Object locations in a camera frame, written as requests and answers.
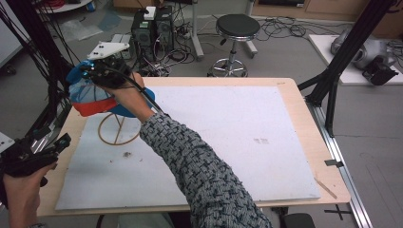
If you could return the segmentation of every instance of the finger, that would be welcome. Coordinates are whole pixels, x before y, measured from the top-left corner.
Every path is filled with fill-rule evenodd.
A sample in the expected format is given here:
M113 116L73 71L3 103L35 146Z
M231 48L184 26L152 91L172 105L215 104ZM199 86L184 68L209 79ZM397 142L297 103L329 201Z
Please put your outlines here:
M57 162L54 162L54 163L52 163L52 164L50 164L50 165L47 165L47 166L45 166L45 167L42 167L41 169L35 171L35 172L32 174L32 176L35 176L36 178L40 178L40 179L41 179L42 177L44 177L44 176L47 174L47 172L48 172L50 169L54 169L54 168L56 167L56 165L57 165Z

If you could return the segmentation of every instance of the white board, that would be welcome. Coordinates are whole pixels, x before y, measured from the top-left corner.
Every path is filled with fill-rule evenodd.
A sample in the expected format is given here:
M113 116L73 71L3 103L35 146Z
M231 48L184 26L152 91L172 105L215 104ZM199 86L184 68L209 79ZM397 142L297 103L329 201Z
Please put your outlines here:
M332 42L337 35L309 35L312 45L319 52L326 65L332 62L334 55L330 51ZM391 69L399 73L392 77L386 85L403 85L403 74L394 66ZM340 82L346 86L371 86L372 84L362 76L362 70L356 68L353 64L349 64L340 76Z
M254 200L320 197L276 87L151 89L164 112L198 131L233 168ZM187 204L162 158L140 138L122 146L99 140L96 129L105 115L87 119L56 209Z

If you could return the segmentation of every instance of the computer tower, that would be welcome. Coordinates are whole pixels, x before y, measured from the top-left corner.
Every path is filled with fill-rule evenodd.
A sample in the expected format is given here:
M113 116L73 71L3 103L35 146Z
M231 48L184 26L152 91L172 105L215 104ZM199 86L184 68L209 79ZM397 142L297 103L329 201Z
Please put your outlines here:
M133 18L133 25L131 26L131 34L134 41L134 48L136 49L136 55L141 59L143 59L144 56L148 61L155 61L157 53L154 54L154 51L158 51L155 21L144 20L144 12L136 12Z
M172 21L172 6L157 9L155 15L157 26L157 37L160 40L160 50L167 51L174 49L174 27Z

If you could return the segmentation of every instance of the gray patterned sweater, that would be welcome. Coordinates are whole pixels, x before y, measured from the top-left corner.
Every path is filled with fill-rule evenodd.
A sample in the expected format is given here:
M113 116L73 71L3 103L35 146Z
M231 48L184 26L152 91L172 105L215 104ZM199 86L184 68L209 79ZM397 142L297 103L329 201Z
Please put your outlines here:
M231 167L197 132L157 113L143 123L140 136L174 174L193 227L272 227Z

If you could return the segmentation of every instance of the wooden table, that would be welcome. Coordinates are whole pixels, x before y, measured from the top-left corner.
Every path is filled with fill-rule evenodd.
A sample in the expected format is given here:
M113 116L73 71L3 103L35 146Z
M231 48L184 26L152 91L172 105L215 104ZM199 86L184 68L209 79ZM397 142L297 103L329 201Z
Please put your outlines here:
M293 206L309 204L338 204L350 201L347 187L335 166L327 166L324 161L331 160L326 144L317 129L315 121L304 102L296 83L286 78L144 78L147 86L276 86L285 102L299 141L311 165L312 172L320 191L320 199L277 200L259 202L258 207ZM38 216L91 215L107 213L163 212L188 210L188 206L141 207L96 210L55 211L63 187L64 178L71 156L76 150L86 118L72 109L60 135L68 133L71 145L59 156L58 167L48 172L48 184L41 189L41 206Z

